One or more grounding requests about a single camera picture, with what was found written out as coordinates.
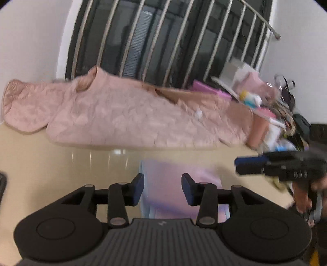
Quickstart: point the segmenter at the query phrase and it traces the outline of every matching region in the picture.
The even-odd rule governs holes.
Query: human hand
[[[294,201],[295,201],[298,212],[304,213],[307,210],[310,210],[312,208],[312,202],[311,202],[311,199],[308,198],[308,192],[301,189],[296,182],[293,182],[292,186],[293,186],[293,190],[294,190]],[[311,188],[314,191],[326,190],[327,189],[327,175],[325,175],[321,179],[313,181],[311,183]],[[327,214],[327,199],[326,198],[323,200],[323,214],[324,213]]]

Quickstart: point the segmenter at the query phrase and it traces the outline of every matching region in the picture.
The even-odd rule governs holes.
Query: metal bar
[[[123,72],[124,72],[124,68],[125,68],[125,64],[126,64],[130,44],[132,43],[133,35],[134,35],[135,29],[136,29],[137,22],[139,21],[139,18],[140,18],[144,3],[145,3],[145,0],[141,0],[141,2],[139,4],[139,7],[137,9],[133,24],[132,24],[132,28],[131,28],[131,30],[129,32],[129,36],[128,36],[128,39],[127,39],[127,43],[126,43],[126,47],[125,47],[125,51],[124,51],[124,55],[123,55],[123,60],[122,60],[122,63],[120,65],[120,70],[119,70],[119,76],[120,77],[123,76]]]
[[[251,67],[254,66],[255,60],[257,59],[258,52],[259,52],[259,49],[260,49],[260,45],[261,45],[261,42],[262,42],[262,38],[264,36],[265,28],[266,28],[266,25],[264,23],[262,23],[262,29],[261,29],[260,37],[259,37],[259,40],[258,40],[258,43],[257,43],[257,47],[255,48],[254,55],[253,55],[253,58],[252,58],[252,61],[251,61]]]
[[[149,53],[147,55],[146,64],[145,64],[145,67],[144,67],[144,70],[143,70],[143,75],[142,75],[142,81],[145,81],[145,77],[146,77],[146,73],[147,73],[147,70],[148,70],[149,65],[150,65],[152,53],[154,51],[154,47],[156,46],[156,42],[157,42],[160,30],[161,30],[161,26],[163,24],[164,17],[166,16],[170,1],[171,0],[166,0],[166,3],[165,3],[165,5],[163,7],[163,10],[161,12],[160,20],[159,20],[156,32],[154,33],[154,36],[153,36],[153,39],[152,39],[150,51],[149,51]]]
[[[233,3],[233,0],[230,0],[229,3],[228,3],[228,7],[226,9],[225,17],[224,17],[223,23],[221,24],[220,32],[218,34],[218,37],[217,37],[217,40],[216,40],[216,43],[215,43],[215,46],[214,46],[214,50],[212,51],[212,54],[211,54],[207,69],[206,69],[206,71],[204,73],[204,76],[203,76],[203,81],[204,82],[206,82],[206,80],[208,78],[212,63],[213,63],[213,61],[215,59],[215,56],[216,56],[216,53],[217,53],[221,38],[223,36],[224,30],[225,30],[225,27],[226,27],[226,23],[227,23],[227,20],[228,20],[228,17],[229,17],[229,13],[231,11],[232,3]]]
[[[271,42],[271,39],[272,39],[271,37],[272,37],[272,35],[273,35],[273,32],[270,31],[268,41],[266,41],[266,44],[263,45],[263,49],[265,50],[265,51],[264,51],[264,54],[261,55],[261,60],[260,60],[260,57],[259,57],[259,60],[258,60],[258,62],[257,62],[257,66],[255,67],[255,70],[258,71],[258,72],[260,72],[260,69],[261,69],[262,63],[264,62],[264,58],[265,58],[266,53],[267,53],[267,51],[268,51],[268,46],[269,46],[269,44],[270,44],[270,42]]]
[[[189,65],[188,65],[188,68],[187,68],[187,71],[186,71],[186,74],[185,74],[185,77],[184,77],[184,81],[183,81],[183,84],[182,84],[182,89],[185,88],[187,80],[188,80],[188,78],[190,76],[190,73],[192,71],[192,67],[193,67],[195,58],[197,57],[197,54],[199,52],[200,45],[201,45],[205,30],[207,28],[207,24],[208,24],[208,21],[209,21],[209,18],[210,18],[211,11],[212,11],[212,8],[214,6],[214,3],[215,3],[215,0],[211,0],[209,8],[207,10],[207,15],[205,16],[205,19],[203,21],[203,26],[202,26],[202,29],[201,29],[197,44],[195,46],[194,52],[193,52],[192,57],[191,57],[191,61],[190,61]]]
[[[170,74],[170,70],[171,70],[171,67],[173,65],[174,58],[175,58],[178,46],[180,44],[184,29],[185,29],[185,26],[186,26],[186,22],[187,22],[188,16],[190,15],[193,3],[194,3],[194,0],[191,0],[190,3],[187,6],[187,10],[185,12],[182,25],[181,25],[180,31],[178,32],[177,39],[176,39],[176,42],[175,42],[175,45],[174,45],[174,48],[173,48],[173,52],[172,52],[172,54],[170,56],[170,59],[169,59],[168,67],[167,67],[167,70],[166,70],[166,73],[165,73],[165,76],[164,76],[164,80],[163,80],[163,87],[166,86],[167,79],[168,79],[168,76]]]
[[[80,49],[80,46],[81,46],[83,32],[84,32],[84,29],[85,29],[87,18],[88,18],[89,14],[90,14],[92,4],[93,4],[93,0],[89,0],[89,2],[87,4],[87,7],[86,7],[86,10],[85,10],[85,13],[84,13],[84,16],[83,16],[83,19],[82,19],[81,27],[79,28],[77,41],[76,41],[76,46],[75,46],[75,51],[74,51],[74,57],[73,57],[71,79],[75,78],[75,72],[76,72],[77,58],[78,58],[78,54],[79,54],[79,49]]]
[[[101,46],[100,46],[100,50],[99,50],[99,54],[98,54],[98,60],[96,62],[97,66],[101,65],[101,60],[102,60],[104,47],[106,45],[107,36],[108,36],[109,30],[110,30],[113,15],[115,14],[116,8],[118,6],[118,2],[119,2],[119,0],[114,0],[114,2],[112,4],[112,7],[111,7],[111,10],[110,10],[110,14],[109,14],[109,17],[108,17],[108,20],[107,20],[107,24],[106,24],[106,27],[104,29],[104,33],[103,33],[103,36],[102,36]]]
[[[254,14],[252,24],[251,24],[251,28],[250,28],[250,31],[249,31],[249,35],[248,35],[248,38],[246,40],[246,44],[245,44],[245,47],[244,47],[244,50],[243,50],[243,53],[242,53],[242,56],[241,56],[241,61],[242,62],[244,61],[244,58],[246,56],[246,52],[248,51],[248,47],[249,47],[249,44],[250,44],[250,41],[251,41],[251,37],[252,37],[252,34],[253,34],[256,19],[257,19],[257,15]]]
[[[266,26],[272,31],[272,33],[274,34],[274,36],[275,36],[275,38],[277,39],[277,40],[279,40],[280,38],[281,38],[281,36],[273,29],[273,27],[262,17],[262,15],[260,15],[260,13],[257,11],[257,10],[255,10],[252,6],[250,6],[247,2],[245,2],[244,0],[239,0],[240,2],[242,2],[244,5],[246,5],[253,13],[255,13],[257,16],[258,16],[258,18],[260,19],[260,20],[262,20],[265,24],[266,24]]]
[[[243,5],[242,13],[241,13],[240,19],[239,19],[238,24],[237,24],[236,32],[234,34],[234,38],[233,38],[231,47],[229,48],[229,52],[228,52],[228,55],[227,55],[227,58],[226,58],[226,62],[229,62],[229,60],[231,59],[231,56],[233,54],[233,50],[234,50],[238,35],[240,33],[240,30],[241,30],[245,10],[246,10],[246,5]]]

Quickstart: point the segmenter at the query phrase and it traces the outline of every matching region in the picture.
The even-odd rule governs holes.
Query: pink box
[[[222,92],[221,90],[214,89],[198,80],[193,81],[193,85],[190,88],[191,91],[201,91],[205,93],[212,93],[216,94],[222,98],[224,98],[227,101],[230,101],[232,99],[231,95],[225,92]]]

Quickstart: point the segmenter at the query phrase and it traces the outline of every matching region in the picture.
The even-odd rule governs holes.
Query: metal railing
[[[83,33],[84,33],[86,21],[87,21],[87,18],[89,16],[93,1],[94,0],[89,0],[89,2],[88,2],[88,5],[87,5],[87,8],[86,8],[86,11],[84,13],[84,17],[83,17],[83,20],[82,20],[82,23],[81,23],[81,27],[79,29],[77,42],[76,42],[76,46],[75,46],[74,57],[73,57],[71,78],[75,77],[76,67],[77,67],[77,59],[78,59],[78,54],[79,54],[79,50],[80,50],[80,46],[81,46],[82,36],[83,36]],[[155,49],[155,45],[156,45],[156,42],[157,42],[160,30],[161,30],[163,21],[165,19],[168,7],[170,5],[170,1],[171,0],[166,0],[166,2],[164,4],[164,8],[163,8],[163,10],[161,12],[161,16],[160,16],[158,25],[157,25],[155,33],[154,33],[154,37],[153,37],[152,42],[151,42],[150,50],[149,50],[148,54],[146,55],[146,63],[145,63],[145,67],[144,67],[143,73],[142,73],[142,81],[145,81],[145,79],[146,79],[146,75],[147,75],[147,71],[148,71],[148,68],[149,68],[149,65],[150,65],[150,62],[151,62],[152,54],[153,54],[153,51]],[[188,67],[187,67],[187,70],[186,70],[186,73],[185,73],[185,76],[184,76],[184,79],[183,79],[182,88],[186,87],[189,76],[190,76],[190,74],[192,72],[193,65],[194,65],[195,59],[196,59],[196,57],[198,55],[198,52],[199,52],[199,49],[200,49],[200,46],[201,46],[201,43],[202,43],[202,40],[203,40],[203,37],[204,37],[204,33],[205,33],[206,29],[207,29],[207,25],[208,25],[208,22],[209,22],[209,19],[210,19],[211,12],[212,12],[213,6],[215,4],[215,1],[216,0],[210,0],[210,4],[209,4],[209,7],[208,7],[206,16],[204,18],[203,25],[202,25],[199,37],[197,39],[193,54],[191,56],[190,62],[188,64]],[[254,27],[255,27],[255,23],[256,23],[257,18],[263,22],[261,33],[260,33],[260,36],[259,36],[259,39],[258,39],[258,42],[257,42],[257,45],[256,45],[256,49],[255,49],[255,52],[254,52],[254,55],[253,55],[253,58],[252,58],[252,61],[251,61],[251,66],[253,67],[255,62],[256,62],[259,50],[262,47],[262,40],[263,40],[266,29],[270,31],[270,35],[273,34],[275,36],[275,38],[278,39],[278,40],[281,38],[281,36],[261,16],[261,14],[258,13],[247,2],[245,2],[244,0],[236,0],[236,1],[241,2],[243,4],[243,8],[242,8],[241,16],[239,17],[237,28],[236,28],[236,31],[235,31],[235,34],[234,34],[234,37],[233,37],[233,40],[232,40],[232,43],[231,43],[227,58],[226,58],[226,61],[228,62],[230,60],[232,54],[233,54],[233,50],[235,48],[235,44],[236,44],[236,41],[238,39],[240,30],[241,30],[241,27],[242,27],[245,11],[246,11],[246,9],[249,9],[250,11],[253,12],[254,17],[253,17],[253,20],[252,20],[252,24],[251,24],[251,27],[250,27],[250,30],[249,30],[249,34],[248,34],[248,37],[247,37],[245,47],[244,47],[243,52],[242,52],[242,56],[240,58],[241,61],[244,61],[246,53],[248,51],[249,44],[250,44],[250,41],[251,41],[251,37],[252,37],[253,31],[254,31]],[[112,20],[113,20],[114,14],[116,12],[118,3],[119,3],[119,0],[114,0],[113,1],[113,5],[112,5],[111,11],[109,13],[109,17],[108,17],[108,20],[107,20],[107,24],[106,24],[106,27],[105,27],[105,30],[104,30],[104,34],[103,34],[103,37],[102,37],[102,41],[101,41],[101,45],[100,45],[100,49],[99,49],[99,53],[98,53],[98,57],[97,57],[97,65],[98,66],[100,66],[101,61],[102,61],[106,40],[107,40],[107,37],[108,37],[108,34],[109,34],[109,30],[110,30]],[[127,61],[130,45],[132,43],[134,32],[135,32],[137,23],[139,21],[140,14],[141,14],[142,9],[144,7],[144,3],[145,3],[145,0],[140,1],[138,9],[136,11],[136,15],[134,17],[134,20],[133,20],[133,23],[132,23],[132,26],[131,26],[131,29],[130,29],[130,32],[129,32],[129,36],[128,36],[127,43],[126,43],[125,50],[124,50],[124,54],[123,54],[123,59],[122,59],[121,65],[120,65],[120,70],[119,70],[119,76],[120,77],[123,76],[123,72],[124,72],[126,61]],[[167,80],[168,80],[168,78],[170,76],[171,68],[172,68],[172,65],[173,65],[173,62],[174,62],[178,47],[180,45],[180,41],[182,39],[182,36],[183,36],[184,30],[185,30],[185,26],[186,26],[189,14],[190,14],[191,9],[193,7],[193,3],[194,3],[194,0],[190,0],[190,2],[188,4],[188,7],[187,7],[187,10],[185,12],[183,22],[181,24],[181,27],[179,29],[179,32],[178,32],[178,35],[177,35],[177,38],[176,38],[176,41],[175,41],[175,44],[174,44],[173,51],[172,51],[172,53],[170,55],[170,58],[169,58],[169,62],[168,62],[167,69],[165,71],[162,86],[165,86],[167,84]],[[226,27],[226,23],[227,23],[228,17],[229,17],[230,12],[231,12],[232,3],[233,3],[233,0],[229,0],[228,6],[227,6],[227,9],[226,9],[226,12],[225,12],[225,16],[224,16],[222,25],[220,27],[220,31],[218,33],[218,36],[217,36],[213,51],[211,53],[209,62],[207,64],[207,67],[206,67],[206,70],[205,70],[205,73],[204,73],[204,76],[203,76],[203,81],[204,82],[206,82],[206,80],[207,80],[207,78],[209,76],[213,61],[214,61],[215,56],[217,54],[218,47],[219,47],[219,44],[221,42],[225,27]]]

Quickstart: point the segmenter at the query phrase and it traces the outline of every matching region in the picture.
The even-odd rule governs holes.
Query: beige table surface
[[[100,189],[131,181],[145,158],[214,167],[224,188],[240,184],[288,206],[292,202],[290,195],[277,191],[262,176],[235,174],[234,159],[246,155],[255,152],[245,146],[230,148],[223,144],[216,150],[173,151],[63,147],[51,143],[44,130],[22,135],[1,125],[0,171],[7,173],[8,184],[0,205],[0,264],[14,265],[21,259],[13,231],[24,217],[85,184]],[[128,215],[140,217],[139,208],[128,207]],[[99,207],[97,217],[105,221],[105,206]]]

